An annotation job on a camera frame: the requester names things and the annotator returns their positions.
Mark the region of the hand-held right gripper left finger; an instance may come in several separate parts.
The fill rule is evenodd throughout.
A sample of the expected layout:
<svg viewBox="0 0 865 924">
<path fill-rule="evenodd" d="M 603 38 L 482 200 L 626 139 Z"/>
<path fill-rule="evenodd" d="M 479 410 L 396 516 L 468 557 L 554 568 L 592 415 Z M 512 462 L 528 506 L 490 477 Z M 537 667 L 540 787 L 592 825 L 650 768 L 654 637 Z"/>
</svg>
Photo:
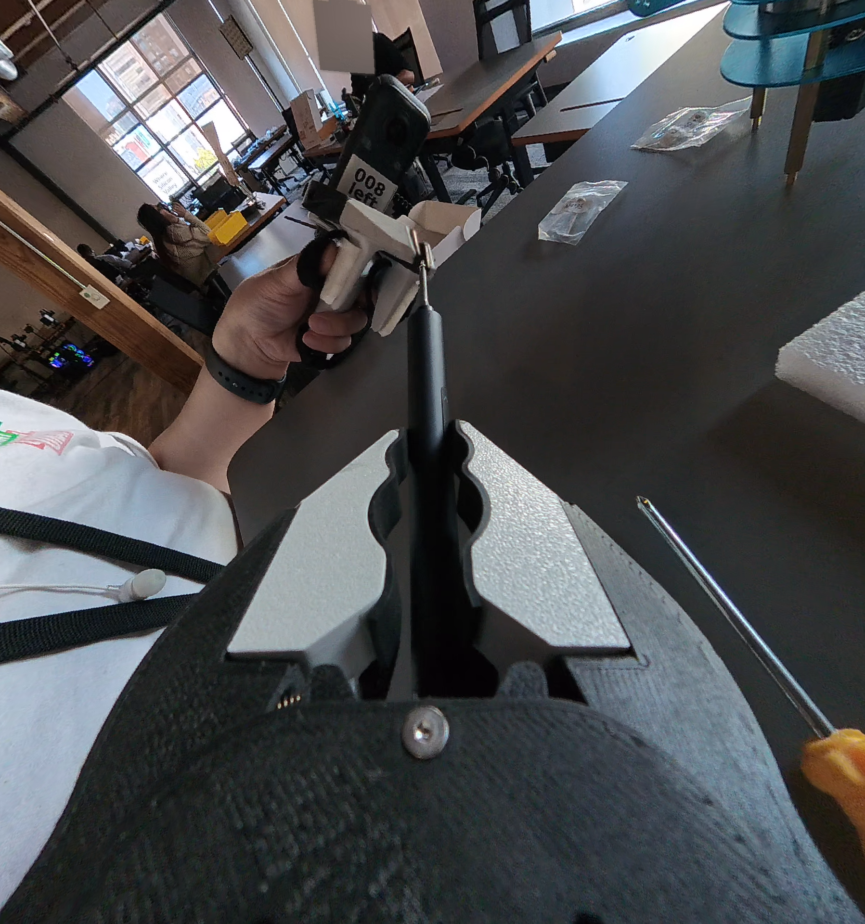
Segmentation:
<svg viewBox="0 0 865 924">
<path fill-rule="evenodd" d="M 234 657 L 273 657 L 392 674 L 401 603 L 388 539 L 402 515 L 403 432 L 392 430 L 295 509 L 227 647 Z"/>
</svg>

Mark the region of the black electric screwdriver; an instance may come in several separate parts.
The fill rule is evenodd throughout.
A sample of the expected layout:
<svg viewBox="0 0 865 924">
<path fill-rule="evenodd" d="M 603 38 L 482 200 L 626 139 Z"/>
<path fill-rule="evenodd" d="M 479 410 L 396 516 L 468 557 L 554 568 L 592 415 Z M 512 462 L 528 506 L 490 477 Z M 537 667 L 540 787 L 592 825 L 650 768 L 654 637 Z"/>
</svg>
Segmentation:
<svg viewBox="0 0 865 924">
<path fill-rule="evenodd" d="M 407 322 L 407 451 L 411 486 L 411 644 L 416 692 L 435 696 L 444 685 L 452 610 L 451 477 L 442 322 L 421 301 Z"/>
</svg>

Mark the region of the person's left forearm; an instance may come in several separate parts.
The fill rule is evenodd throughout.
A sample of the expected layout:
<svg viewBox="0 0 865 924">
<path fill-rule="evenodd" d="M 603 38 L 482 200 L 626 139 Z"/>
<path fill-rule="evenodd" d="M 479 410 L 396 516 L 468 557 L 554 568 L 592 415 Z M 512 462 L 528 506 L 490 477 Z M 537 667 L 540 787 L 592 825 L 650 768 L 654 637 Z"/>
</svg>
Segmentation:
<svg viewBox="0 0 865 924">
<path fill-rule="evenodd" d="M 234 455 L 270 421 L 274 410 L 274 402 L 256 404 L 229 392 L 203 368 L 183 409 L 149 445 L 149 454 L 162 470 L 228 494 Z"/>
</svg>

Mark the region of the wooden top desk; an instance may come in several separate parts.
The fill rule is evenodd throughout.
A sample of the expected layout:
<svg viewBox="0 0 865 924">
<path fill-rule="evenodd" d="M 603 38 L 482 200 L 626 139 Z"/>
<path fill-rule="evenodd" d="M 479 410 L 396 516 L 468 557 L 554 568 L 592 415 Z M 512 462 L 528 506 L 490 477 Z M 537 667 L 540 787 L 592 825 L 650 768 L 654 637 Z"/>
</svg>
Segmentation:
<svg viewBox="0 0 865 924">
<path fill-rule="evenodd" d="M 562 38 L 563 33 L 555 31 L 473 63 L 460 73 L 443 76 L 438 90 L 425 103 L 431 121 L 426 141 L 454 138 L 466 131 L 541 63 L 551 59 Z"/>
</svg>

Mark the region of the grey desk with slot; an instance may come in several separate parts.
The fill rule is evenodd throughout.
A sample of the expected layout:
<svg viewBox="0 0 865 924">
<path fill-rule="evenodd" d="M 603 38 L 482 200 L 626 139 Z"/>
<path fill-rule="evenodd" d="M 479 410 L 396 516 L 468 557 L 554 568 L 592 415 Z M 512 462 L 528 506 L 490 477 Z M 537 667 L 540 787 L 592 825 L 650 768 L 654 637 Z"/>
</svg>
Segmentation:
<svg viewBox="0 0 865 924">
<path fill-rule="evenodd" d="M 709 6 L 628 32 L 526 122 L 514 134 L 513 145 L 578 141 L 726 6 Z"/>
</svg>

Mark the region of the person's left hand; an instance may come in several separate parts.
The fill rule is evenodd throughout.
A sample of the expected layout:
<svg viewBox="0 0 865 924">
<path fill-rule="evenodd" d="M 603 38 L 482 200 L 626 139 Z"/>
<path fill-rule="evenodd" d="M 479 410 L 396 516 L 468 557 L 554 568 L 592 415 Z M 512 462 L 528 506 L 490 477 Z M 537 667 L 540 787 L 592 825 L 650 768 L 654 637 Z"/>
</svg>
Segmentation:
<svg viewBox="0 0 865 924">
<path fill-rule="evenodd" d="M 369 323 L 375 293 L 361 290 L 346 311 L 317 312 L 323 283 L 339 255 L 331 237 L 311 241 L 247 280 L 228 300 L 212 348 L 228 365 L 261 380 L 278 380 L 300 361 L 298 341 L 323 354 L 344 352 Z"/>
</svg>

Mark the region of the black office chair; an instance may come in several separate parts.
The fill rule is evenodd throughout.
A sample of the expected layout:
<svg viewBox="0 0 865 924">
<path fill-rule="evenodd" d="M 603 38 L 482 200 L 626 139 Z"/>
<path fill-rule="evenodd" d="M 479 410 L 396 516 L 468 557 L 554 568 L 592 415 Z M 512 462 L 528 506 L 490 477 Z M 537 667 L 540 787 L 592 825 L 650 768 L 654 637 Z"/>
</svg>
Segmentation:
<svg viewBox="0 0 865 924">
<path fill-rule="evenodd" d="M 474 200 L 485 217 L 504 191 L 515 195 L 522 186 L 516 177 L 514 147 L 501 115 L 479 119 L 462 133 L 450 155 L 452 167 L 468 172 L 486 170 L 489 183 L 481 191 L 468 191 L 459 200 Z"/>
</svg>

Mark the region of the white background table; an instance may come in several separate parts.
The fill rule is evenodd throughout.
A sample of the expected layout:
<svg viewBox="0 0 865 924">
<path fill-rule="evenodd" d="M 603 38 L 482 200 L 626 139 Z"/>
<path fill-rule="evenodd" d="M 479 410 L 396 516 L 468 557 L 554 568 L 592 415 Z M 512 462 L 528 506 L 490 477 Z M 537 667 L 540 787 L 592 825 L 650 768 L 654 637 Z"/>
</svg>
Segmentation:
<svg viewBox="0 0 865 924">
<path fill-rule="evenodd" d="M 315 237 L 315 226 L 300 203 L 288 204 L 280 195 L 259 193 L 260 211 L 243 211 L 249 223 L 228 245 L 209 243 L 207 254 L 218 264 L 219 275 L 230 290 L 286 257 L 300 252 Z"/>
</svg>

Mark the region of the yellow storage bin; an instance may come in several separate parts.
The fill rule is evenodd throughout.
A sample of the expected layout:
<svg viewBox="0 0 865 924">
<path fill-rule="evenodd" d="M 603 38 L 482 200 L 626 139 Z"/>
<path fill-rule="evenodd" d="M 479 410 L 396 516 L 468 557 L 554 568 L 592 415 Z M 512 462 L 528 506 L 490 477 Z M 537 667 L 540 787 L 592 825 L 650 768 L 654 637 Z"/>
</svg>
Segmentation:
<svg viewBox="0 0 865 924">
<path fill-rule="evenodd" d="M 237 238 L 242 238 L 251 227 L 240 211 L 225 212 L 218 209 L 206 219 L 208 240 L 218 247 L 231 245 Z"/>
</svg>

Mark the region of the large clear plastic bag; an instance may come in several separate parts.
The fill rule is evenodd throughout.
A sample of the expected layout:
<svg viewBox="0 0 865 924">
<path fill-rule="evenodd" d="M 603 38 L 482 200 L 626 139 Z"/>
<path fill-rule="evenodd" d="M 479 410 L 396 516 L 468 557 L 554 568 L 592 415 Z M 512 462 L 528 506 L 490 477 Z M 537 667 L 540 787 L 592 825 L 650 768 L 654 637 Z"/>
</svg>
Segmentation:
<svg viewBox="0 0 865 924">
<path fill-rule="evenodd" d="M 676 153 L 702 147 L 716 138 L 735 141 L 750 129 L 752 98 L 713 107 L 684 107 L 649 126 L 631 149 Z"/>
</svg>

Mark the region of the person's white shirt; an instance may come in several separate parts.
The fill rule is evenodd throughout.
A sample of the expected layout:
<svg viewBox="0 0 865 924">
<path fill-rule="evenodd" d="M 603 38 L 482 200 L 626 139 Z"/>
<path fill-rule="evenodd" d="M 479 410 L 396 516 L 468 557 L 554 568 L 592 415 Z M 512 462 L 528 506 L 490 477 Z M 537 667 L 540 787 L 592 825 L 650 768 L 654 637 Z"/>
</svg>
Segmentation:
<svg viewBox="0 0 865 924">
<path fill-rule="evenodd" d="M 175 549 L 218 563 L 237 552 L 226 497 L 161 470 L 120 433 L 97 432 L 43 403 L 0 390 L 0 508 Z M 0 623 L 101 607 L 136 568 L 51 544 L 0 536 Z M 0 665 L 0 908 L 65 809 L 83 762 L 159 633 Z"/>
</svg>

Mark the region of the teal acrylic plate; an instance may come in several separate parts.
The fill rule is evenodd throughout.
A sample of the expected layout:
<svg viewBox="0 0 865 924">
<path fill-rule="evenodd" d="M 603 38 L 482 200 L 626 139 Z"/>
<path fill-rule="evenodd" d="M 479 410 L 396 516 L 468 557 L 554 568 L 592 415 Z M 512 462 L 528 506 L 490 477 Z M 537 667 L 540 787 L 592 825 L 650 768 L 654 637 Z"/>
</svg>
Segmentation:
<svg viewBox="0 0 865 924">
<path fill-rule="evenodd" d="M 627 1 L 627 10 L 635 17 L 664 17 L 673 14 L 681 16 L 711 6 L 719 6 L 726 1 Z"/>
</svg>

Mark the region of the computer with coloured lights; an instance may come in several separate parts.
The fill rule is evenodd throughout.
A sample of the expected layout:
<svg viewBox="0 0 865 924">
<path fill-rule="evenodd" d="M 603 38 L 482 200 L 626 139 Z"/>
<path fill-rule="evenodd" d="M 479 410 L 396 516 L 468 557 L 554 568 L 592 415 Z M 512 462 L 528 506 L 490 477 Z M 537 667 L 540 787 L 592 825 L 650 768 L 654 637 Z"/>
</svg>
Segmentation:
<svg viewBox="0 0 865 924">
<path fill-rule="evenodd" d="M 77 378 L 86 374 L 95 366 L 95 359 L 79 346 L 64 341 L 46 355 L 46 363 L 68 378 Z"/>
</svg>

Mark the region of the white foam block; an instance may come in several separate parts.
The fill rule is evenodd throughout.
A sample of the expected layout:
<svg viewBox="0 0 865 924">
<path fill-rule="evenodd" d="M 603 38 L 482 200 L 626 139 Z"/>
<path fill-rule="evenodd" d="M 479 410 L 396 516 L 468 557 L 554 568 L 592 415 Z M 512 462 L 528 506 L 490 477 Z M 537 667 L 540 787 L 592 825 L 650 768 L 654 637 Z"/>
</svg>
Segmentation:
<svg viewBox="0 0 865 924">
<path fill-rule="evenodd" d="M 775 375 L 865 423 L 865 291 L 783 346 Z"/>
</svg>

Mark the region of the orange handled screwdriver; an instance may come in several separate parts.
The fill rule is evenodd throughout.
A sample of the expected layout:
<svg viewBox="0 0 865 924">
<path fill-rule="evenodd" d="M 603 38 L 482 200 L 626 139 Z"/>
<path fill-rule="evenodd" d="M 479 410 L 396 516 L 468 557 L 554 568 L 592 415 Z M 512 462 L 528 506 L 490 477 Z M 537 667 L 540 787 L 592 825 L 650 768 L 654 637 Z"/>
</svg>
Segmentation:
<svg viewBox="0 0 865 924">
<path fill-rule="evenodd" d="M 814 733 L 803 745 L 801 769 L 849 819 L 865 857 L 865 733 L 830 722 L 657 507 L 641 495 L 635 502 Z"/>
</svg>

